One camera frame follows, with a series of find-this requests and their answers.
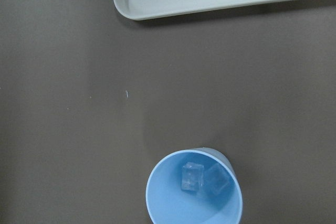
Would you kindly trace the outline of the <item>light blue cup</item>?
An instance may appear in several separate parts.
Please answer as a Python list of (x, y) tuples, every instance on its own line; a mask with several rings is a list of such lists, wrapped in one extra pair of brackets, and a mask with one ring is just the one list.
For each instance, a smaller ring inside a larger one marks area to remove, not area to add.
[[(187, 162), (221, 164), (230, 175), (230, 184), (214, 196), (204, 188), (181, 190), (182, 167)], [(145, 191), (146, 206), (153, 223), (240, 223), (243, 197), (230, 161), (208, 147), (173, 152), (161, 159), (150, 173)]]

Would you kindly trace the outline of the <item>ice cube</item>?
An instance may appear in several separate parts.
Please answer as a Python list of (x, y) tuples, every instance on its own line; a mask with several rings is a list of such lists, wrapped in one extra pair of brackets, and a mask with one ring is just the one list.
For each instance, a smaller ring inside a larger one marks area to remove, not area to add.
[(219, 163), (212, 165), (204, 173), (204, 188), (214, 195), (220, 195), (230, 184), (230, 175)]
[(181, 190), (199, 191), (203, 185), (204, 165), (187, 162), (182, 167)]

